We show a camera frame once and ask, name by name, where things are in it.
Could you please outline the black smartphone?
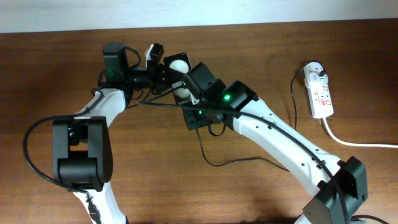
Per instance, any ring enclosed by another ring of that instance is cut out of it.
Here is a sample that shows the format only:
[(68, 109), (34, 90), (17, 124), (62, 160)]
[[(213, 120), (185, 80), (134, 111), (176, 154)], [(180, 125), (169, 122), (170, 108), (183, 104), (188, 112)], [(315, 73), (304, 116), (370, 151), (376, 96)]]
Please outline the black smartphone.
[[(171, 84), (176, 105), (202, 108), (199, 94), (202, 93), (204, 96), (204, 91), (216, 81), (208, 67), (199, 63), (191, 72), (192, 66), (185, 52), (165, 57), (164, 64), (172, 72), (182, 74), (179, 81)], [(183, 117), (188, 130), (200, 129), (211, 124), (203, 111), (183, 109)]]

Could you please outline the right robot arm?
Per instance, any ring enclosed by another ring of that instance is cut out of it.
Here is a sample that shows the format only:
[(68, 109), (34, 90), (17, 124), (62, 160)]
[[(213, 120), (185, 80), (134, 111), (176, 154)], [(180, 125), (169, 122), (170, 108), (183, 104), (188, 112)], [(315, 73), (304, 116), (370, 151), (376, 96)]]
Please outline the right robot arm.
[(364, 223), (356, 212), (368, 198), (364, 164), (342, 161), (290, 127), (241, 81), (226, 86), (204, 63), (191, 68), (184, 85), (199, 100), (201, 114), (224, 123), (265, 149), (313, 198), (297, 223)]

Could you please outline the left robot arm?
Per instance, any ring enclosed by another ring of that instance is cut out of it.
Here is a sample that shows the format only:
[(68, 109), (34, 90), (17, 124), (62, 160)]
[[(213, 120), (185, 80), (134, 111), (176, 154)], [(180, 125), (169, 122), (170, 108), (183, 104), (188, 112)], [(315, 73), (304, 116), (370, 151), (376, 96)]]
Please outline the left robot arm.
[(79, 112), (55, 118), (52, 126), (53, 177), (85, 206), (92, 223), (127, 223), (114, 196), (113, 153), (108, 132), (114, 119), (131, 107), (134, 91), (148, 88), (159, 94), (168, 83), (160, 64), (163, 46), (154, 43), (139, 63), (130, 65), (122, 43), (103, 47), (104, 70), (93, 99)]

